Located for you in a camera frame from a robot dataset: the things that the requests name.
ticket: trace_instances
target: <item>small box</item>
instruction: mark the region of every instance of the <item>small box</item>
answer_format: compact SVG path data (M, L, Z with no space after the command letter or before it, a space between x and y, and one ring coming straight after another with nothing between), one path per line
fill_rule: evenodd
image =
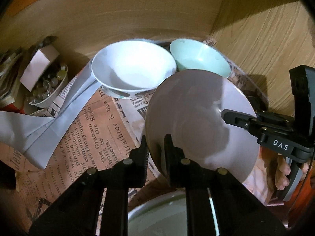
M21 83L32 91L40 76L58 56L59 52L52 45L40 48L26 67Z

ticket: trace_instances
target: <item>light green bowl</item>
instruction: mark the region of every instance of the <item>light green bowl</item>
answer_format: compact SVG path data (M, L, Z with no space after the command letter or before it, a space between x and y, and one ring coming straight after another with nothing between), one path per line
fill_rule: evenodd
M186 69L207 70L228 78L231 68L214 48L192 39L176 39L170 45L179 71Z

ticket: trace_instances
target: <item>screw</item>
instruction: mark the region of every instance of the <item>screw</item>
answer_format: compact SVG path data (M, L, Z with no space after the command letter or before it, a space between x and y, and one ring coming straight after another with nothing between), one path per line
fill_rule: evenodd
M88 168L88 170L86 170L86 173L90 176L94 175L96 172L97 172L96 168Z
M189 165L190 164L190 160L187 158L181 159L181 163L182 165Z
M227 174L227 170L225 168L218 168L217 171L220 175L223 175L223 176Z
M124 160L123 160L123 163L124 163L125 165L131 165L131 164L133 163L133 160L127 158L127 159L124 159Z

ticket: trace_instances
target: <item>wire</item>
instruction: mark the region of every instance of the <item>wire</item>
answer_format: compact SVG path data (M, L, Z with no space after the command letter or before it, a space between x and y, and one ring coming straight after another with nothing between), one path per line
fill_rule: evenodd
M289 215L290 211L292 210L292 208L294 207L294 205L295 205L295 203L296 203L296 201L297 201L297 198L300 196L300 193L302 192L302 189L303 189L303 187L304 187L304 185L305 185L306 179L308 178L308 175L309 175L309 173L311 172L311 168L312 168L312 165L313 165L314 157L315 157L315 150L313 151L313 155L312 155L312 158L311 158L311 162L310 162L310 165L309 165L309 167L308 167L308 171L306 172L306 175L305 175L305 178L304 178L303 183L302 183L302 185L301 185L301 188L300 188L300 190L299 190L299 192L298 192L298 194L297 194L297 196L296 196L296 198L295 198L293 204L292 204L291 207L289 208L288 212L287 212L286 215L282 218L282 220L281 220L282 222L283 222L283 220Z

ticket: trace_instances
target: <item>wood grain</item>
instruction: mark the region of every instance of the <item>wood grain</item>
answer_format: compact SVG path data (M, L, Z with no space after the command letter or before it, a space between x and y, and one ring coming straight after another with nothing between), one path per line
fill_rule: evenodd
M289 69L315 67L314 32L299 0L223 0L212 37L268 95L272 111L293 115Z
M0 49L28 47L56 35L57 50L76 74L104 46L128 38L202 40L222 0L38 0L0 22Z

